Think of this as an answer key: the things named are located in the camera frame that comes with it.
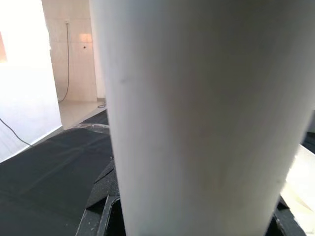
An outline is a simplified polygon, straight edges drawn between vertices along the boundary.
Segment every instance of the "white wall tile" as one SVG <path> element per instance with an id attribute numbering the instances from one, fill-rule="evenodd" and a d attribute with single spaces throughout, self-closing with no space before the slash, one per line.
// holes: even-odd
<path id="1" fill-rule="evenodd" d="M 69 86 L 67 100 L 95 102 L 97 100 L 96 85 L 84 83 L 71 83 Z"/>
<path id="2" fill-rule="evenodd" d="M 63 19 L 46 19 L 50 42 L 67 42 L 67 29 Z"/>
<path id="3" fill-rule="evenodd" d="M 55 83 L 66 83 L 68 80 L 68 65 L 66 63 L 53 63 Z"/>
<path id="4" fill-rule="evenodd" d="M 50 34 L 51 61 L 58 98 L 68 79 L 66 22 L 69 22 L 69 92 L 66 100 L 96 101 L 89 0 L 42 0 Z"/>
<path id="5" fill-rule="evenodd" d="M 42 0 L 45 18 L 69 18 L 71 3 L 69 0 Z"/>
<path id="6" fill-rule="evenodd" d="M 91 42 L 92 30 L 90 19 L 71 19 L 69 23 L 70 42 Z"/>
<path id="7" fill-rule="evenodd" d="M 67 64 L 68 63 L 67 43 L 51 42 L 50 47 L 51 47 L 50 56 L 51 56 L 52 64 L 54 63 Z"/>
<path id="8" fill-rule="evenodd" d="M 69 8 L 70 19 L 88 19 L 90 18 L 89 0 L 66 0 Z"/>
<path id="9" fill-rule="evenodd" d="M 6 60 L 5 48 L 4 48 L 4 44 L 3 44 L 3 40 L 2 40 L 2 36 L 0 32 L 0 63 L 3 63 L 3 62 L 7 62 L 7 60 Z"/>
<path id="10" fill-rule="evenodd" d="M 70 62 L 84 64 L 93 61 L 93 45 L 92 43 L 70 43 Z"/>
<path id="11" fill-rule="evenodd" d="M 84 64 L 71 64 L 70 81 L 76 83 L 96 84 L 94 63 L 90 61 Z"/>

